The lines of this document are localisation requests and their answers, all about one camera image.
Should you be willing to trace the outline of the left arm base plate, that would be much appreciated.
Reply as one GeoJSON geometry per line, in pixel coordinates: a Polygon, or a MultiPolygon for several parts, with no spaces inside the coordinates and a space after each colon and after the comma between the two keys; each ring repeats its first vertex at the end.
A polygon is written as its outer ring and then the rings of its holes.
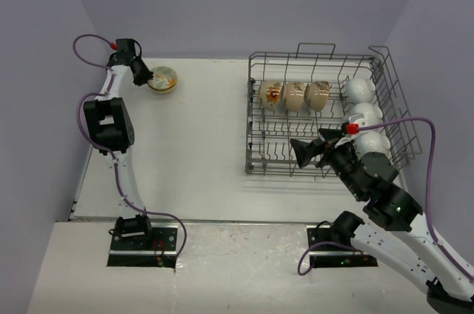
{"type": "Polygon", "coordinates": [[[149,235],[120,238],[113,235],[108,267],[176,267],[177,227],[154,227],[149,235]]]}

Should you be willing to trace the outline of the beige bowl white flower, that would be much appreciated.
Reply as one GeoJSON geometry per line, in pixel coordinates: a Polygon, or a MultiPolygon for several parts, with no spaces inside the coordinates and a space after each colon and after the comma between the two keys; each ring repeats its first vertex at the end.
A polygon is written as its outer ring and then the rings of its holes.
{"type": "Polygon", "coordinates": [[[306,84],[302,81],[291,81],[284,87],[284,107],[286,110],[297,113],[304,101],[306,84]]]}

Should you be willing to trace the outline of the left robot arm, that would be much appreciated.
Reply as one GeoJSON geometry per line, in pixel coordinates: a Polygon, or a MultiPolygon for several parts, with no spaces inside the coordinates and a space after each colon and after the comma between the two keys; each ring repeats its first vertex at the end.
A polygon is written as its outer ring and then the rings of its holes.
{"type": "Polygon", "coordinates": [[[140,56],[116,51],[107,63],[107,79],[99,93],[86,95],[78,105],[76,121],[83,136],[106,158],[119,194],[119,217],[113,229],[117,241],[147,249],[154,232],[138,192],[132,166],[135,130],[124,99],[130,82],[140,86],[153,74],[140,56]]]}

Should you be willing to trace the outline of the beige bowl brown pattern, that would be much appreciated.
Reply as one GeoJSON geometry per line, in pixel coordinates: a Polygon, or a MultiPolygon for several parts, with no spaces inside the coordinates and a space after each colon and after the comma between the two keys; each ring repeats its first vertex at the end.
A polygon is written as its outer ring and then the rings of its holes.
{"type": "Polygon", "coordinates": [[[321,112],[329,99],[331,84],[328,81],[314,81],[304,91],[304,102],[315,112],[321,112]]]}

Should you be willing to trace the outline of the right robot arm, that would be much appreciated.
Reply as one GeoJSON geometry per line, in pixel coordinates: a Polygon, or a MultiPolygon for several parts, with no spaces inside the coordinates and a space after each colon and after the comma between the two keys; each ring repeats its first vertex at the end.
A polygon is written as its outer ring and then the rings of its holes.
{"type": "Polygon", "coordinates": [[[340,250],[366,253],[402,275],[426,296],[437,313],[472,313],[470,264],[441,248],[441,236],[429,226],[427,211],[395,183],[398,171],[384,153],[360,156],[353,141],[339,130],[322,129],[311,142],[291,139],[300,168],[319,156],[368,219],[344,211],[330,227],[326,243],[340,250]]]}

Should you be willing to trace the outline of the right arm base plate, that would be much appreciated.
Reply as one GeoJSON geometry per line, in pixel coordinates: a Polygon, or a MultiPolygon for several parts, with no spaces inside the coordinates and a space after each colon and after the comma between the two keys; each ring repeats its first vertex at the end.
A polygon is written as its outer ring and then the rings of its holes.
{"type": "MultiPolygon", "coordinates": [[[[321,241],[330,240],[330,226],[323,224],[321,227],[307,228],[308,246],[311,247],[321,241]]],[[[332,245],[323,245],[309,253],[310,265],[319,268],[356,268],[377,267],[377,259],[371,255],[360,252],[344,250],[332,245]]]]}

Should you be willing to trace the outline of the yellow patterned bowl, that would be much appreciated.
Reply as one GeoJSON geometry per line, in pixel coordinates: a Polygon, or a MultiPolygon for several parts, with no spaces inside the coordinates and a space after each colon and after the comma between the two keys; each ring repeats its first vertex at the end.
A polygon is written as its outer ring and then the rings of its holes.
{"type": "Polygon", "coordinates": [[[150,79],[147,85],[155,93],[168,94],[173,91],[177,83],[177,78],[158,77],[150,79]]]}

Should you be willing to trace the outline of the white bowl green leaves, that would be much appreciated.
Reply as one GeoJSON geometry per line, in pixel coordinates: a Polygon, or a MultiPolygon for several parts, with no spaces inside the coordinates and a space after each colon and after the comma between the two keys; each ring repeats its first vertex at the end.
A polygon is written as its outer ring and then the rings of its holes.
{"type": "Polygon", "coordinates": [[[157,93],[170,93],[178,83],[178,74],[171,67],[154,67],[151,72],[153,77],[147,82],[147,85],[157,93]]]}

